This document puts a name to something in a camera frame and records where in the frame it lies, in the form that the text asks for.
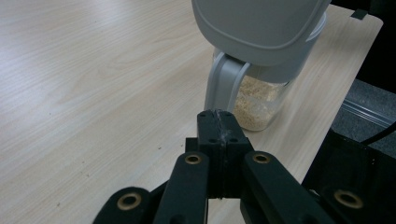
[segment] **wooden table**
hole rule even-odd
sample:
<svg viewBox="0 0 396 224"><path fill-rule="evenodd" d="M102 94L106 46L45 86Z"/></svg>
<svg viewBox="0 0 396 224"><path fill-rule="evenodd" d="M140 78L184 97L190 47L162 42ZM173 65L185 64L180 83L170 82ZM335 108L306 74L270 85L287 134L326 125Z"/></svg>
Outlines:
<svg viewBox="0 0 396 224"><path fill-rule="evenodd" d="M247 133L299 181L382 25L327 13L280 116ZM169 178L212 60L190 1L3 1L0 19L1 223L91 223ZM209 223L243 223L238 201L211 201Z"/></svg>

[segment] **black cable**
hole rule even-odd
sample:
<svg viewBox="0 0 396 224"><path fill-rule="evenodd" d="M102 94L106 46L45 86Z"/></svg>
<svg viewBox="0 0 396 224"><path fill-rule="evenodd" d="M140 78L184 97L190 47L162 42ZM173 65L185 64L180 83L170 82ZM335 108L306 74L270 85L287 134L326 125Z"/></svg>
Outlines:
<svg viewBox="0 0 396 224"><path fill-rule="evenodd" d="M370 145L370 144L388 136L389 134L393 133L394 131L396 131L396 121L393 122L388 128L384 129L382 132L379 132L376 135L369 137L364 141L361 141L361 143L364 145Z"/></svg>

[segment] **light wood surface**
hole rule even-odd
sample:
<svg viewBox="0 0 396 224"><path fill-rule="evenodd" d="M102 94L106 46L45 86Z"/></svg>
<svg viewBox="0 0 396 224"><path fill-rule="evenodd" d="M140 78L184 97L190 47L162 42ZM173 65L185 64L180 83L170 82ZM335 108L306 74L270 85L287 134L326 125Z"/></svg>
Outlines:
<svg viewBox="0 0 396 224"><path fill-rule="evenodd" d="M275 123L247 133L302 181L382 21L330 6ZM169 178L196 136L213 48L190 1L0 4L0 223L91 223ZM237 200L209 223L243 223Z"/></svg>

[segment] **transparent jar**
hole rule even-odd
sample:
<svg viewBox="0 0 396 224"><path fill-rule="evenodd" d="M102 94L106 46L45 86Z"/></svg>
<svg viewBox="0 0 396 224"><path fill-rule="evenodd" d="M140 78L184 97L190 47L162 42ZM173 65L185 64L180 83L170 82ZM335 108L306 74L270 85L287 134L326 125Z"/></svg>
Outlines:
<svg viewBox="0 0 396 224"><path fill-rule="evenodd" d="M247 72L236 96L233 114L239 125L249 131L262 131L276 118L291 81L271 83Z"/></svg>

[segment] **gray lid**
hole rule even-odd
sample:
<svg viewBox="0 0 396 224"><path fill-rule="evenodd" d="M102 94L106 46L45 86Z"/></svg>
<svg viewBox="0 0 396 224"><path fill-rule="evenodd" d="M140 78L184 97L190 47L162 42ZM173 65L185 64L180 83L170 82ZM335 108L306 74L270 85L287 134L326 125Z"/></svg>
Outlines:
<svg viewBox="0 0 396 224"><path fill-rule="evenodd" d="M198 27L244 62L280 64L298 53L331 0L192 0Z"/></svg>

